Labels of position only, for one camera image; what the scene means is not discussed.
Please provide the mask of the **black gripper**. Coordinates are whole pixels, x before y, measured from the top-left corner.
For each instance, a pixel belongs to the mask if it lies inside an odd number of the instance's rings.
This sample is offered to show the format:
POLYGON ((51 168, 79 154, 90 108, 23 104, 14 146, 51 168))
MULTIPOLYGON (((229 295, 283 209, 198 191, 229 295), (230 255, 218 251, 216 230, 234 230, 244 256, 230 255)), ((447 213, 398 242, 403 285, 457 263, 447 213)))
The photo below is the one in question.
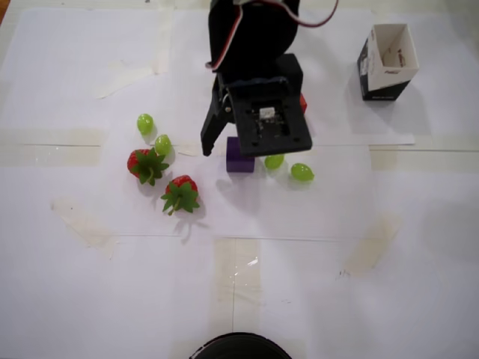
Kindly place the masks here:
POLYGON ((222 74, 216 74, 212 98, 204 125, 201 129, 201 148, 204 156, 210 156, 216 139, 228 123, 234 123, 230 93, 234 99, 249 102, 277 99, 303 110, 303 72, 292 53, 280 55, 274 60, 237 65, 222 74))

